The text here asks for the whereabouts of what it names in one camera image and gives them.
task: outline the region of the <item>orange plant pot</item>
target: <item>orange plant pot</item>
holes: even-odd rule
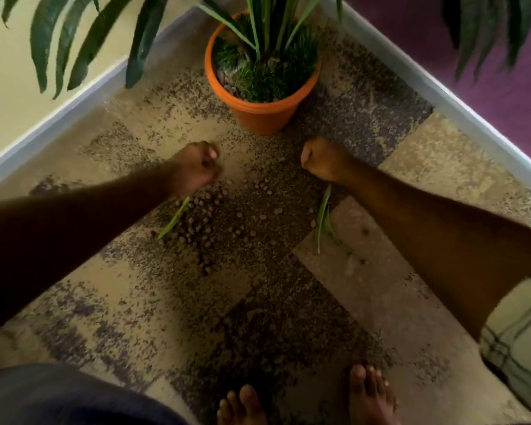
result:
[[[221,24],[214,32],[206,46],[204,54],[204,69],[206,78],[211,84],[211,88],[218,98],[223,100],[232,111],[234,117],[249,132],[259,135],[271,135],[280,131],[288,124],[291,116],[297,110],[297,106],[304,98],[309,95],[313,87],[317,84],[320,72],[320,59],[317,61],[317,67],[312,76],[295,94],[286,99],[268,103],[252,103],[236,98],[231,95],[220,84],[212,67],[212,48],[214,41],[225,25]]]

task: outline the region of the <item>purple wall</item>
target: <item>purple wall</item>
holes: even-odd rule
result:
[[[505,50],[500,43],[478,82],[471,64],[457,84],[456,51],[440,17],[440,0],[346,1],[531,157],[531,34],[511,72],[502,68]]]

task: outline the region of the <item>wall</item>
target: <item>wall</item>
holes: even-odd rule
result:
[[[440,0],[346,0],[417,63],[531,157],[531,35],[517,66],[503,69],[500,44],[482,67],[454,81],[456,51],[440,17]]]
[[[33,11],[39,0],[20,0],[14,8],[6,28],[0,18],[0,155],[20,141],[30,130],[68,103],[83,87],[71,92],[63,91],[55,100],[54,64],[57,49],[49,57],[49,88],[40,94],[35,70],[30,55],[29,29]],[[108,0],[100,0],[101,8]],[[85,85],[97,80],[104,72],[118,64],[130,50],[137,13],[143,0],[133,0],[115,24],[97,59],[91,64]],[[164,14],[160,31],[185,13],[188,0],[170,0]],[[65,72],[65,82],[71,72],[80,43],[92,24],[97,12],[94,6],[87,7],[80,23],[79,32],[73,43],[71,58]],[[58,41],[60,32],[56,28],[53,42]]]

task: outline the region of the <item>speckled floor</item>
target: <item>speckled floor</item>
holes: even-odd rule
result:
[[[367,359],[397,388],[405,424],[531,421],[342,190],[331,198],[333,223],[354,257],[329,242],[312,254],[310,209],[326,185],[299,167],[308,134],[338,140],[421,187],[531,224],[529,192],[361,46],[317,21],[326,42],[320,81],[282,133],[247,133],[215,98],[202,69],[209,24],[0,185],[0,198],[55,193],[201,139],[218,143],[225,167],[200,194],[205,205],[189,210],[211,229],[209,239],[201,229],[196,246],[157,242],[153,232],[177,206],[162,205],[8,322],[0,367],[76,364],[201,424],[215,423],[219,399],[249,382],[272,423],[320,424],[347,422],[346,369]],[[213,273],[203,277],[205,258]]]

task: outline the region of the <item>yellow wall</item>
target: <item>yellow wall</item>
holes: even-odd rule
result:
[[[20,0],[10,16],[8,28],[0,18],[0,155],[80,89],[63,91],[55,101],[51,99],[55,87],[55,55],[60,23],[55,30],[49,56],[48,89],[40,94],[29,48],[29,28],[38,1]],[[107,1],[100,0],[101,8]],[[84,85],[98,78],[129,53],[137,13],[142,3],[143,0],[133,0],[128,5],[106,39],[99,56],[91,64]],[[185,13],[191,5],[188,0],[169,0],[160,31]],[[92,4],[85,10],[65,72],[65,86],[80,44],[96,14]]]

